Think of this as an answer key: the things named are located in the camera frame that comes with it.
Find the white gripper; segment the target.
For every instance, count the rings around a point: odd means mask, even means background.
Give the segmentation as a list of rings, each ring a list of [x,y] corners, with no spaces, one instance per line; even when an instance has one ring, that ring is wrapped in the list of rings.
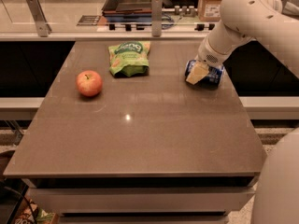
[[[186,81],[195,85],[207,76],[209,72],[208,66],[222,66],[231,53],[231,47],[223,46],[221,42],[210,41],[207,35],[201,42],[195,57],[199,62],[190,63],[187,66]]]

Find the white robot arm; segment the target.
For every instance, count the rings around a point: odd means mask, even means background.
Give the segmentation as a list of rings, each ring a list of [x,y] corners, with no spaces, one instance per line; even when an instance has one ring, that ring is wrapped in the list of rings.
[[[221,20],[195,59],[217,67],[254,38],[299,77],[299,20],[282,9],[281,0],[221,0]],[[267,155],[250,224],[299,224],[299,129],[283,136]]]

